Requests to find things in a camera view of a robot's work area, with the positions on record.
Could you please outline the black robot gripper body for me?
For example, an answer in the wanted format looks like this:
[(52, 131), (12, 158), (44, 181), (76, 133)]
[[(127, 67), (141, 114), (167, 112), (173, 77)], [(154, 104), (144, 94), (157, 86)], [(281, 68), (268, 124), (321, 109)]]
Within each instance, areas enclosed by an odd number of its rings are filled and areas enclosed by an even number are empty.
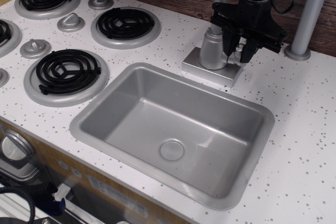
[(271, 16), (271, 0), (239, 0), (238, 4), (212, 4), (211, 23), (236, 28), (240, 38), (261, 38), (261, 48), (279, 53), (288, 33)]

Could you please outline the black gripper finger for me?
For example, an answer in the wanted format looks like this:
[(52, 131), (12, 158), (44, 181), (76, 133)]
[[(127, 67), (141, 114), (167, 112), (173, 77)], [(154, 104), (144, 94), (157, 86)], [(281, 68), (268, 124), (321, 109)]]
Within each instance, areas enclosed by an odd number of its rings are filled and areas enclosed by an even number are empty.
[(258, 51), (261, 44), (261, 38), (249, 38), (243, 47), (240, 63), (249, 63), (253, 55)]
[(225, 26), (223, 29), (223, 52), (230, 56), (240, 42), (240, 33), (236, 28)]

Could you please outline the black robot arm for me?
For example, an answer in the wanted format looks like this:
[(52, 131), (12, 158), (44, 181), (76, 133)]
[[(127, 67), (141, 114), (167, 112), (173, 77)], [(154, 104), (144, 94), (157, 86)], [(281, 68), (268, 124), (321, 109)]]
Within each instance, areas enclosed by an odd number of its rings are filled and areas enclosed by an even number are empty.
[(211, 23), (222, 29), (223, 52), (230, 56), (245, 38), (240, 63), (250, 62), (258, 49), (278, 53), (288, 33), (272, 18), (274, 0), (239, 0), (237, 4), (215, 2)]

